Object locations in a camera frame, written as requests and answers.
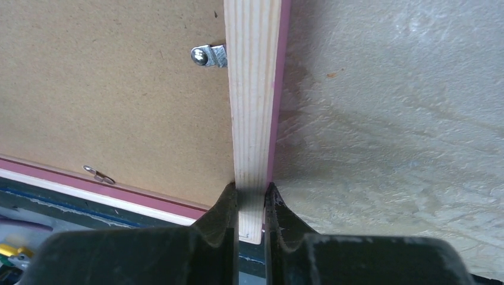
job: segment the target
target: green object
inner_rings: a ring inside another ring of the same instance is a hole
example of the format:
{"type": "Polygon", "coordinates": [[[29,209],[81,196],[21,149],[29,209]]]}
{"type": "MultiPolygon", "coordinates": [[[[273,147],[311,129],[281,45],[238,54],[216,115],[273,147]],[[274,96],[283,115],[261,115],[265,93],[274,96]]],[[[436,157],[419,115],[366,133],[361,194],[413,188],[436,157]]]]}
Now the green object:
{"type": "Polygon", "coordinates": [[[0,254],[0,263],[6,265],[6,266],[14,266],[14,264],[12,264],[8,259],[7,259],[7,256],[5,255],[1,255],[0,254]]]}

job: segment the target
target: metal clip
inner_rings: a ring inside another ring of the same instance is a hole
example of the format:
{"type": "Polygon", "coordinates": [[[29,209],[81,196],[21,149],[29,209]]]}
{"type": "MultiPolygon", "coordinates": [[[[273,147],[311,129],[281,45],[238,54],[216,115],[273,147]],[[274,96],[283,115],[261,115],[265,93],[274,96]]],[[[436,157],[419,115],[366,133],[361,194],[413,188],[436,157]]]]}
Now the metal clip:
{"type": "Polygon", "coordinates": [[[191,58],[194,63],[201,67],[218,67],[228,66],[228,55],[226,53],[226,45],[220,46],[197,46],[191,50],[191,58]]]}
{"type": "Polygon", "coordinates": [[[115,184],[115,181],[110,178],[109,176],[106,176],[105,174],[99,172],[98,170],[92,168],[91,166],[87,166],[87,165],[84,165],[83,166],[84,170],[93,174],[94,175],[94,179],[98,182],[105,182],[105,183],[108,183],[108,184],[115,184]]]}

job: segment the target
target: pink strip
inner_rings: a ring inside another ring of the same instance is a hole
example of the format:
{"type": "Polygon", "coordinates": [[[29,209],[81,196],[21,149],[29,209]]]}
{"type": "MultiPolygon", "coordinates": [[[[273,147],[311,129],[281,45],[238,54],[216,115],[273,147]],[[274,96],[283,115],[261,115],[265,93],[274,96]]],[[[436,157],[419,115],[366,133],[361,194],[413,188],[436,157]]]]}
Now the pink strip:
{"type": "Polygon", "coordinates": [[[206,211],[196,207],[182,205],[168,200],[150,197],[139,193],[129,192],[112,186],[107,186],[91,181],[74,178],[60,173],[51,172],[37,167],[28,166],[21,163],[15,163],[0,159],[0,168],[17,172],[20,174],[32,176],[35,178],[63,184],[66,186],[82,189],[88,192],[105,195],[133,204],[142,205],[156,210],[176,214],[191,219],[199,219],[206,211]]]}
{"type": "Polygon", "coordinates": [[[278,49],[276,51],[276,74],[273,96],[273,112],[271,118],[271,134],[268,156],[267,180],[273,181],[273,159],[275,158],[276,133],[278,130],[278,116],[280,113],[280,98],[284,80],[285,54],[287,50],[287,35],[289,34],[289,16],[291,14],[291,0],[283,0],[280,11],[280,28],[278,33],[278,49]]]}

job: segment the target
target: screw head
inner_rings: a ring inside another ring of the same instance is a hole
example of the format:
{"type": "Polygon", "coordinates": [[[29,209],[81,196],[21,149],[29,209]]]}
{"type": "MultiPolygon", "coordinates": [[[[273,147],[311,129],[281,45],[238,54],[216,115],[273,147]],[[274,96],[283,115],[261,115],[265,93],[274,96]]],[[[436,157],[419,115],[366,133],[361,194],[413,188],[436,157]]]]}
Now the screw head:
{"type": "Polygon", "coordinates": [[[191,51],[191,58],[195,64],[200,65],[201,67],[208,62],[208,56],[201,49],[193,49],[191,51]]]}

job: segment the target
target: fiberboard backing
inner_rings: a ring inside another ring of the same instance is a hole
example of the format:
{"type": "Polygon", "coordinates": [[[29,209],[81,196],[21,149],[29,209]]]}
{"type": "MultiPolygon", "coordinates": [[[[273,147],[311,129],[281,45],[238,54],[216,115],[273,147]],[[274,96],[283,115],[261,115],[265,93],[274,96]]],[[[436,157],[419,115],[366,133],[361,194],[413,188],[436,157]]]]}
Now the fiberboard backing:
{"type": "Polygon", "coordinates": [[[0,154],[212,205],[233,180],[221,0],[2,1],[0,154]]]}

